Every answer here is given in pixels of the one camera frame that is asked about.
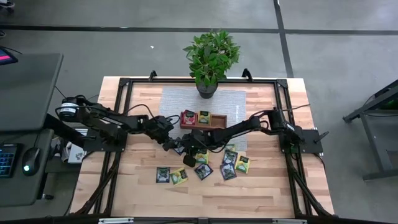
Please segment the computer mouse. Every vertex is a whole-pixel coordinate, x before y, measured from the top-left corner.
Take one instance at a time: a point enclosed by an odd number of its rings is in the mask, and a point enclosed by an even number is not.
[[[22,156],[22,173],[26,176],[32,176],[37,173],[40,167],[40,149],[32,147]]]

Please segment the gray mat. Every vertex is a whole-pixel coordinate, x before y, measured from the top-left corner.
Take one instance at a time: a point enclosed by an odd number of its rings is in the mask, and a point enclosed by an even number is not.
[[[217,90],[212,98],[206,100],[200,97],[196,88],[164,87],[159,113],[164,116],[180,115],[184,110],[204,110],[226,115],[229,127],[246,119],[246,92]],[[170,132],[170,137],[182,137],[190,132],[191,130],[180,129],[180,125],[176,124]],[[248,147],[245,135],[230,140],[229,144],[236,144],[237,151],[245,151]]]

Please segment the wooden tabletop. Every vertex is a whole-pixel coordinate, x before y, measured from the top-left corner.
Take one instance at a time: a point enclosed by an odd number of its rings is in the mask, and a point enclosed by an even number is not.
[[[114,107],[120,77],[104,77],[98,102]],[[308,103],[304,80],[288,78],[292,106]],[[130,105],[145,103],[154,115],[159,114],[164,86],[192,86],[183,83],[136,83]],[[267,84],[220,84],[222,90],[246,91],[246,117],[259,110],[276,106],[274,89]],[[123,108],[125,96],[120,108]],[[132,114],[148,114],[139,107]],[[295,122],[303,129],[313,128],[310,107],[294,110]],[[289,218],[293,217],[292,199],[285,157],[280,153],[277,136],[263,133],[247,135],[248,149],[240,154],[251,160],[248,174],[237,172],[238,177],[224,181],[220,172],[222,153],[210,154],[214,172],[201,181],[193,169],[182,163],[183,156],[173,150],[165,152],[161,145],[140,135],[130,135],[122,153],[118,181],[114,195],[112,216],[130,217],[216,217],[216,218]],[[92,153],[83,161],[72,202],[71,212],[77,211],[88,200],[100,179],[103,152]],[[333,213],[328,183],[322,163],[311,154],[303,155],[307,185],[324,208]],[[171,170],[185,167],[188,181],[178,186],[156,184],[156,167],[169,166]],[[105,204],[107,191],[103,197]],[[300,208],[304,212],[301,190],[298,190]]]

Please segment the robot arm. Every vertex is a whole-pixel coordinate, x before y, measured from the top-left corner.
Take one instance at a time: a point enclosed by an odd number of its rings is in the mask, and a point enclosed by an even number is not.
[[[267,115],[268,121],[261,121],[261,118],[265,115]],[[183,162],[190,167],[194,167],[196,163],[194,155],[199,150],[207,149],[215,153],[221,152],[229,140],[251,131],[260,131],[267,135],[283,135],[284,139],[290,144],[304,142],[302,128],[288,123],[284,118],[283,111],[274,108],[273,110],[259,111],[249,119],[226,129],[214,129],[210,131],[194,129],[190,134],[185,134],[182,137],[181,145],[185,148],[187,155],[184,157]],[[169,147],[164,146],[164,149],[167,151],[173,147],[175,145],[172,144]]]
[[[169,131],[173,129],[172,123],[164,116],[152,119],[148,115],[126,116],[92,103],[83,95],[65,98],[55,111],[62,121],[81,123],[99,132],[102,142],[108,144],[118,141],[121,130],[128,134],[146,134],[163,144],[169,141]]]

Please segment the concrete floor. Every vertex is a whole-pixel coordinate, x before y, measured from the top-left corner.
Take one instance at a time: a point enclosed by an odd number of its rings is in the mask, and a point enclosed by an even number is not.
[[[272,0],[18,0],[16,14],[0,22],[64,26],[278,28]],[[286,29],[397,30],[395,0],[279,0]],[[25,54],[61,52],[57,86],[66,95],[98,94],[103,76],[185,76],[182,48],[195,33],[7,31],[0,45]],[[286,77],[278,34],[232,34],[241,59],[228,75],[248,68],[255,77]],[[398,221],[398,178],[363,182],[377,171],[359,120],[342,120],[378,89],[397,79],[396,35],[288,35],[294,77],[304,78],[315,125],[323,140],[335,213],[380,222]],[[62,97],[55,93],[50,112]],[[0,208],[1,219],[63,215],[76,175],[58,175],[53,202]]]

